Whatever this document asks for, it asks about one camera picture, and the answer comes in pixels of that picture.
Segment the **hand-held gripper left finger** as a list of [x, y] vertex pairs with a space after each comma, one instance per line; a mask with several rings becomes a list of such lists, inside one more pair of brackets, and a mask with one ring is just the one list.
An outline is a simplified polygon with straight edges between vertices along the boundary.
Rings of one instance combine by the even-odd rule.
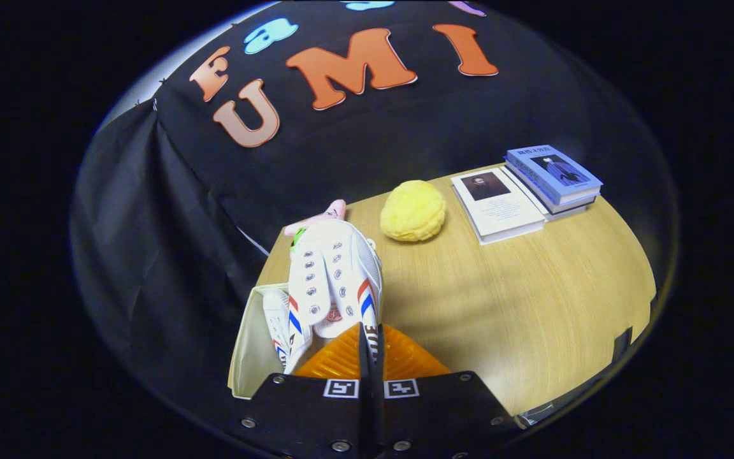
[[365, 457], [371, 451], [366, 340], [355, 379], [271, 373], [238, 418], [238, 438], [263, 457]]

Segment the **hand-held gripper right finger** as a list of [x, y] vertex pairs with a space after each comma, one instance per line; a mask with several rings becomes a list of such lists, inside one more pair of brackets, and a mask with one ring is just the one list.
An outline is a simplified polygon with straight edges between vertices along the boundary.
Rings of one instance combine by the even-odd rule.
[[372, 372], [372, 433], [378, 457], [489, 457], [522, 432], [472, 371], [384, 379], [387, 352]]

